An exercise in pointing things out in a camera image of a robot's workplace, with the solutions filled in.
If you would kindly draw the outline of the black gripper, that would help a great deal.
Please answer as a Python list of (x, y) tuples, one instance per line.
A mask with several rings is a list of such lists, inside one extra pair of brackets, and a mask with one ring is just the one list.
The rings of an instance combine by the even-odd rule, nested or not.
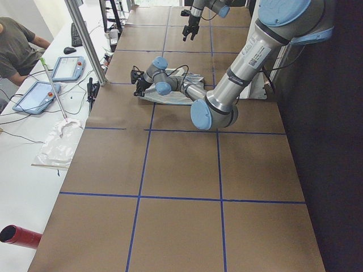
[(150, 87), (150, 83), (144, 80), (144, 78), (137, 79), (136, 83), (134, 96), (145, 96), (145, 91)]
[(190, 40), (194, 40), (195, 36), (198, 34), (199, 31), (200, 19), (201, 18), (199, 16), (189, 16), (188, 25), (184, 26), (183, 41), (186, 41), (188, 37), (190, 38)]

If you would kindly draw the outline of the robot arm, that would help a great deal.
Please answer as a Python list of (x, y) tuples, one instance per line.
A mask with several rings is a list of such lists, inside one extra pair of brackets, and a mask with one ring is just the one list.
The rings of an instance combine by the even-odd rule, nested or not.
[(193, 101), (191, 120), (195, 127), (228, 127), (238, 118), (235, 99), (275, 50), (288, 44), (315, 44), (332, 36), (335, 7), (335, 1), (260, 1), (252, 36), (213, 90), (168, 76), (166, 59), (156, 57), (146, 71), (135, 67), (130, 72), (131, 83), (137, 86), (134, 95), (143, 96), (151, 85), (160, 95), (179, 91)]
[(225, 18), (230, 10), (230, 5), (232, 1), (218, 1), (218, 0), (209, 0), (202, 1), (196, 0), (193, 1), (193, 4), (189, 10), (182, 10), (180, 15), (187, 16), (188, 25), (185, 25), (182, 31), (183, 41), (186, 41), (187, 36), (191, 34), (191, 40), (198, 34), (199, 31), (199, 22), (202, 18), (202, 12), (205, 7), (212, 10), (216, 15)]

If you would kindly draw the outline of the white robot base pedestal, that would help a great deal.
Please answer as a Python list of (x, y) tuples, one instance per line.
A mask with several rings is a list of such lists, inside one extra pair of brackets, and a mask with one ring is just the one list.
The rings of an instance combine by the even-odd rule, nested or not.
[[(278, 68), (282, 64), (282, 58), (287, 49), (287, 46), (283, 46), (280, 49), (275, 50), (264, 63), (264, 68), (270, 77), (273, 79), (275, 71), (272, 69)], [(272, 91), (268, 91), (268, 87), (265, 85), (269, 84), (263, 73), (258, 73), (252, 82), (241, 92), (240, 99), (258, 99), (266, 100), (268, 96), (271, 96)]]

